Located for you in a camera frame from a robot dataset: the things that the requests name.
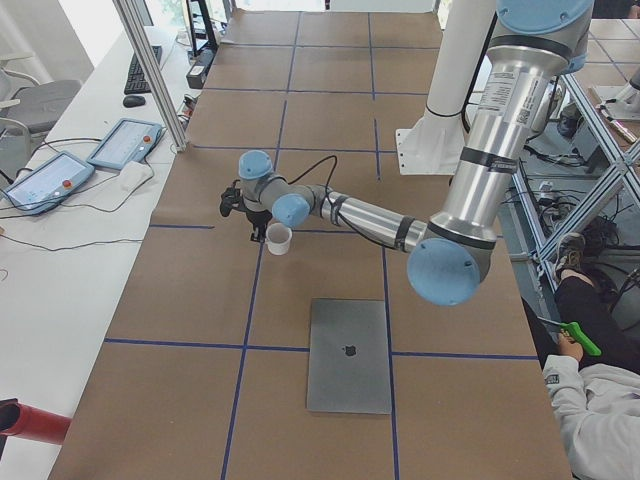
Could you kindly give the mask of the person's hand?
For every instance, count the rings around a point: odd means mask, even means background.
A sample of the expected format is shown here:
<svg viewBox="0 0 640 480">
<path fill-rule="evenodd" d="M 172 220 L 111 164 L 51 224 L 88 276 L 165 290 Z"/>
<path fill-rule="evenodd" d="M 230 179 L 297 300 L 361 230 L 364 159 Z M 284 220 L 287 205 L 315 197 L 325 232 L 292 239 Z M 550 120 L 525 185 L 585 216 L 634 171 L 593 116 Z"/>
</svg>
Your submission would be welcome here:
<svg viewBox="0 0 640 480">
<path fill-rule="evenodd" d="M 558 336 L 557 348 L 560 355 L 574 358 L 577 362 L 580 362 L 583 359 L 583 346 L 572 337 L 563 333 Z"/>
</svg>

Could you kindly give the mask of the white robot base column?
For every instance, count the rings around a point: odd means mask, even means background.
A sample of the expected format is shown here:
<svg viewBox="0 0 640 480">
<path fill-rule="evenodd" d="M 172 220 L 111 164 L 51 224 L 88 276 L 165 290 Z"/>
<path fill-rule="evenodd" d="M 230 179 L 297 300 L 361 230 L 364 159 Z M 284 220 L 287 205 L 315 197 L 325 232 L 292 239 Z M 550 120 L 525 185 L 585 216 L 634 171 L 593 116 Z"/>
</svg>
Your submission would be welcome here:
<svg viewBox="0 0 640 480">
<path fill-rule="evenodd" d="M 496 12 L 489 0 L 451 5 L 424 114 L 410 129 L 396 131 L 402 175 L 450 175 L 465 146 L 462 112 L 482 63 L 485 40 Z"/>
</svg>

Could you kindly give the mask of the grey sweatshirt sleeve forearm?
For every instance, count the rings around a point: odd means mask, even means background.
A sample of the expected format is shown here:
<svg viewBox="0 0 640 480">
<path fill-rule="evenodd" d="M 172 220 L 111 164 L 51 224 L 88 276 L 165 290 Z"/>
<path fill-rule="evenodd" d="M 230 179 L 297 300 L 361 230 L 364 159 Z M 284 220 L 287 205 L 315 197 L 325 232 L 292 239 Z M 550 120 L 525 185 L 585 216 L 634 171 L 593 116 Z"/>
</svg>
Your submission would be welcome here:
<svg viewBox="0 0 640 480">
<path fill-rule="evenodd" d="M 639 375 L 551 355 L 543 368 L 572 472 L 581 479 L 639 477 Z"/>
</svg>

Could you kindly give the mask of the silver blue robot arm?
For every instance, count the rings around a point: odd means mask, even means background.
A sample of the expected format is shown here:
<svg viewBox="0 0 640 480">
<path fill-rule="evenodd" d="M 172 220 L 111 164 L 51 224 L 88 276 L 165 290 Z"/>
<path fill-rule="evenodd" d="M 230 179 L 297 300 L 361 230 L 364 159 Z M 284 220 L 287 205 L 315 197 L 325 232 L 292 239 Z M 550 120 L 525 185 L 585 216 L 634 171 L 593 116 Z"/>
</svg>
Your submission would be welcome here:
<svg viewBox="0 0 640 480">
<path fill-rule="evenodd" d="M 462 1 L 454 5 L 425 111 L 399 130 L 399 168 L 449 175 L 441 210 L 422 222 L 276 173 L 261 150 L 243 153 L 220 210 L 245 213 L 253 239 L 270 222 L 294 228 L 317 216 L 408 254 L 408 280 L 443 306 L 471 298 L 497 241 L 499 205 L 536 125 L 546 121 L 547 89 L 579 70 L 587 55 L 589 1 Z"/>
</svg>

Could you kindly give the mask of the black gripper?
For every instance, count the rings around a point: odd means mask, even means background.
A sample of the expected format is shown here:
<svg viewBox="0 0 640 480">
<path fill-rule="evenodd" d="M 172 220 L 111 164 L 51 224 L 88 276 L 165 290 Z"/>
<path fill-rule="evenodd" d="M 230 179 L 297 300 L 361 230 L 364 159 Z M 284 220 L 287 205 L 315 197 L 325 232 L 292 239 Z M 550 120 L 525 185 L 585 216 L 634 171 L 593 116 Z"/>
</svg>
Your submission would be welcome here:
<svg viewBox="0 0 640 480">
<path fill-rule="evenodd" d="M 271 221 L 271 212 L 269 210 L 247 210 L 245 215 L 253 228 L 250 240 L 256 243 L 263 243 L 267 227 Z"/>
</svg>

